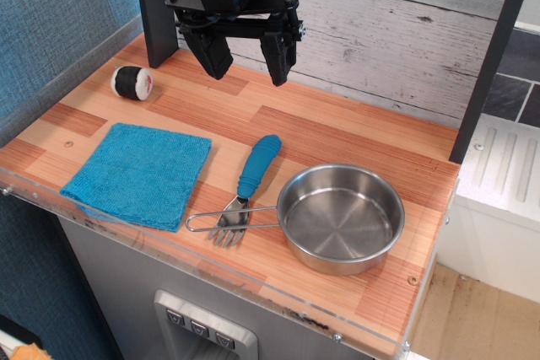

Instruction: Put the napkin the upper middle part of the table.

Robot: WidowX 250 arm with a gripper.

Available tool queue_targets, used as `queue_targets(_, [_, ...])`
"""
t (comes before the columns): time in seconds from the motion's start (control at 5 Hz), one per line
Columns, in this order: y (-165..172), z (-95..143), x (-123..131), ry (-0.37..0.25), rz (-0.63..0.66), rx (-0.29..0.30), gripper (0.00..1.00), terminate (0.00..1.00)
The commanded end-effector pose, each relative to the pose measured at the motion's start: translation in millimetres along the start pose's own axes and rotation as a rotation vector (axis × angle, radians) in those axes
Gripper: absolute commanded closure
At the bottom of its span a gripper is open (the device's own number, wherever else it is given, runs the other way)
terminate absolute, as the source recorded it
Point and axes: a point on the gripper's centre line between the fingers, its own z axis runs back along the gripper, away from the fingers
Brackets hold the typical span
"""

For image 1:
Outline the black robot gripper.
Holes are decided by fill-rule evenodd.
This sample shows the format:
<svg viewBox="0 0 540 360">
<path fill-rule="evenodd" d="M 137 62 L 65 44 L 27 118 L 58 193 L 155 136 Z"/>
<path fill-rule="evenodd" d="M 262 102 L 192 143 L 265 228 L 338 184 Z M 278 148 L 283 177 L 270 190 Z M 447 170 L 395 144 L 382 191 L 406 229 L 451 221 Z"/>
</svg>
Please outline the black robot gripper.
<svg viewBox="0 0 540 360">
<path fill-rule="evenodd" d="M 233 57 L 225 37 L 260 39 L 273 85 L 287 82 L 296 63 L 296 41 L 305 35 L 299 0 L 165 0 L 205 72 L 220 80 Z"/>
</svg>

